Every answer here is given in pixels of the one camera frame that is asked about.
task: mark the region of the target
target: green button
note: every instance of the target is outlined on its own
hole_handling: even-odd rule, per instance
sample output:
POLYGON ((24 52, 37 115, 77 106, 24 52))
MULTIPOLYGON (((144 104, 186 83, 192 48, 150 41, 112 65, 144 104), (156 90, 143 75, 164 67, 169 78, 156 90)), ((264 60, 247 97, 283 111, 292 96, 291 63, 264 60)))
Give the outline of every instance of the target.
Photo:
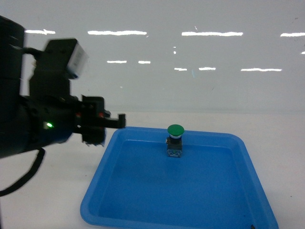
POLYGON ((178 137, 184 133, 184 128, 181 125, 173 124, 167 128, 167 132, 175 137, 178 137))

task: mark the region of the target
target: green led light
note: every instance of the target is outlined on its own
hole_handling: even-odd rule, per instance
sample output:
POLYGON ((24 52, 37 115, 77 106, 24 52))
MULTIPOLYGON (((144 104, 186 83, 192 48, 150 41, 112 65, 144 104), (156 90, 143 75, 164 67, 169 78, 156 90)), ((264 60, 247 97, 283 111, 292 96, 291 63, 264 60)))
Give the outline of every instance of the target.
POLYGON ((47 123, 47 126, 49 127, 49 128, 53 128, 54 126, 52 125, 52 123, 47 123))

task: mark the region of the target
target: wire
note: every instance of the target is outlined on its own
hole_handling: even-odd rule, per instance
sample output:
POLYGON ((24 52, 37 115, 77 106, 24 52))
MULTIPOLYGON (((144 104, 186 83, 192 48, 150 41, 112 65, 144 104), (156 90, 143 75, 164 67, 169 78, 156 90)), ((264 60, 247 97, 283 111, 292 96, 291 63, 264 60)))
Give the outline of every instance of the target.
POLYGON ((43 53, 42 51, 34 49, 34 48, 23 48, 22 51, 23 51, 24 54, 33 55, 35 60, 37 60, 41 56, 41 54, 43 53))
POLYGON ((0 197, 16 191, 17 189, 21 188, 25 183, 27 183, 38 171, 42 163, 44 154, 45 154, 45 150, 43 148, 40 148, 36 156, 36 159, 33 162, 32 167, 29 169, 29 171, 26 174, 24 174, 19 180, 17 180, 14 184, 9 186, 5 190, 0 191, 0 197))

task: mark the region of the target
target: blue tray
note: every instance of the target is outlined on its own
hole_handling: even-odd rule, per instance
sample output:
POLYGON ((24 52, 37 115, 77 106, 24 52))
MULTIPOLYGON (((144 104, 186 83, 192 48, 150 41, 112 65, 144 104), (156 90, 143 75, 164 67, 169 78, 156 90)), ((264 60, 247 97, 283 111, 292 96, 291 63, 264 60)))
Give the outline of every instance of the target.
POLYGON ((166 129, 117 130, 81 204, 93 225, 129 229, 278 229, 243 141, 185 131, 168 157, 166 129))

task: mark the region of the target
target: white tabletop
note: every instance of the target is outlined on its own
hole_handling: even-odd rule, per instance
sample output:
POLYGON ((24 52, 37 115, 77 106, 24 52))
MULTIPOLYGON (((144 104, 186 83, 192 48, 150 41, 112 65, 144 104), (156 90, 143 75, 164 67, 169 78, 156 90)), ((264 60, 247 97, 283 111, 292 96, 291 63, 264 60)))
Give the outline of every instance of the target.
MULTIPOLYGON (((127 113, 128 126, 167 128, 179 123, 187 130, 239 136, 281 229, 300 229, 305 223, 304 119, 305 114, 127 113)), ((108 129, 106 146, 113 132, 108 129)), ((105 148, 88 147, 79 135, 46 147, 37 175, 20 190, 1 197, 3 227, 100 228, 82 220, 80 205, 105 148)), ((0 160, 0 188, 24 174, 35 154, 0 160)))

